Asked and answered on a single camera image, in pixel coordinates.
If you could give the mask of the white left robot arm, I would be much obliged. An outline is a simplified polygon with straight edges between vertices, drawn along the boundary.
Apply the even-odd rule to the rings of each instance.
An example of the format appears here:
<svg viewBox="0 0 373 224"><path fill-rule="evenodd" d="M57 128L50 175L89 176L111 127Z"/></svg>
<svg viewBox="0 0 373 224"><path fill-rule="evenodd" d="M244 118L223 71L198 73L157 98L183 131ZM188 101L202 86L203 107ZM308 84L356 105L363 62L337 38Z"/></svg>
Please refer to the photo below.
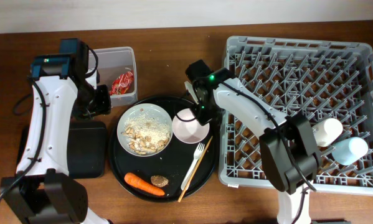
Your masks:
<svg viewBox="0 0 373 224"><path fill-rule="evenodd" d="M88 205L86 188L69 176L67 160L71 118L110 114L106 85L80 39L62 39L57 54L36 56L27 77L32 116L27 142L13 177L3 177L5 201L22 223L108 223Z"/></svg>

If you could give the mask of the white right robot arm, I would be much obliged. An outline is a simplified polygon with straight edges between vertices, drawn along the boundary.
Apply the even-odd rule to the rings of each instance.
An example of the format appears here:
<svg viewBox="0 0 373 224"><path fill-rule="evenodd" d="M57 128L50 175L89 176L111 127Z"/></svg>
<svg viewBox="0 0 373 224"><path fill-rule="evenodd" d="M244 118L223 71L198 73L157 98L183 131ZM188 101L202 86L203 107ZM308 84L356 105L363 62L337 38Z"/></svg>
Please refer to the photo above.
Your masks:
<svg viewBox="0 0 373 224"><path fill-rule="evenodd" d="M311 125L302 113L289 116L249 91L226 68L212 71L203 60L188 66L189 93L196 101L194 119L205 125L221 109L242 122L259 140L267 180L278 191L278 223L311 223L309 194L321 166L321 153Z"/></svg>

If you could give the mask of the grey plate with food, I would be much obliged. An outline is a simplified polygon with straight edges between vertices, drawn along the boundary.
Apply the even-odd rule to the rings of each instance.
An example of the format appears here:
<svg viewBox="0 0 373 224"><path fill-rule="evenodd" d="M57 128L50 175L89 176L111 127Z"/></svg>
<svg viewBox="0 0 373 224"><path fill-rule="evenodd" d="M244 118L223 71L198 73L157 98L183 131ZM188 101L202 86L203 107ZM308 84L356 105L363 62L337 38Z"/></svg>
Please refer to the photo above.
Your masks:
<svg viewBox="0 0 373 224"><path fill-rule="evenodd" d="M117 140L133 156L153 156L169 146L171 124L172 119L164 108L152 103L134 105L118 121Z"/></svg>

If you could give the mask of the light blue plastic cup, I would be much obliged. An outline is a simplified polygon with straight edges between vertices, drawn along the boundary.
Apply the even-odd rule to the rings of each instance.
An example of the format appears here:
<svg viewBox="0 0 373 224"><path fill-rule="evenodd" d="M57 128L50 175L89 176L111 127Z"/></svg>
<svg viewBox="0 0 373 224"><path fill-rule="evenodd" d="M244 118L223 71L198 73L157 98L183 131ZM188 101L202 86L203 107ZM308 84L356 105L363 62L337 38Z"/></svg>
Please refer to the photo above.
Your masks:
<svg viewBox="0 0 373 224"><path fill-rule="evenodd" d="M359 137L353 137L337 142L332 156L341 165L349 166L365 156L369 150L368 144Z"/></svg>

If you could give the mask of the small white cup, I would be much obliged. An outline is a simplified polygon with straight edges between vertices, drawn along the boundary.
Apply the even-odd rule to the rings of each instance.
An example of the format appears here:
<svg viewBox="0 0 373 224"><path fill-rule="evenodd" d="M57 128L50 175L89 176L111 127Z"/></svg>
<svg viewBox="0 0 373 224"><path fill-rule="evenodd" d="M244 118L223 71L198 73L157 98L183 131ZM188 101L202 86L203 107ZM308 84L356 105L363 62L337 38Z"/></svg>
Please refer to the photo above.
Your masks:
<svg viewBox="0 0 373 224"><path fill-rule="evenodd" d="M316 144L319 147L327 147L342 133L342 123L335 118L325 119L312 127Z"/></svg>

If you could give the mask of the red snack wrapper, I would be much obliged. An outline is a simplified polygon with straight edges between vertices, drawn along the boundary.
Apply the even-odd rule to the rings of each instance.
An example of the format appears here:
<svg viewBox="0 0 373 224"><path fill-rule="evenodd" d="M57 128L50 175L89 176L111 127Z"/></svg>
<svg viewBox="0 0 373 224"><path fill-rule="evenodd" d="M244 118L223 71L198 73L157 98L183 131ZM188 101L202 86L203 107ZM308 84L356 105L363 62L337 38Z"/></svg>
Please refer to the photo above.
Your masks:
<svg viewBox="0 0 373 224"><path fill-rule="evenodd" d="M134 73L133 71L127 71L124 74L121 74L111 86L109 92L110 95L123 95L125 94L134 82Z"/></svg>

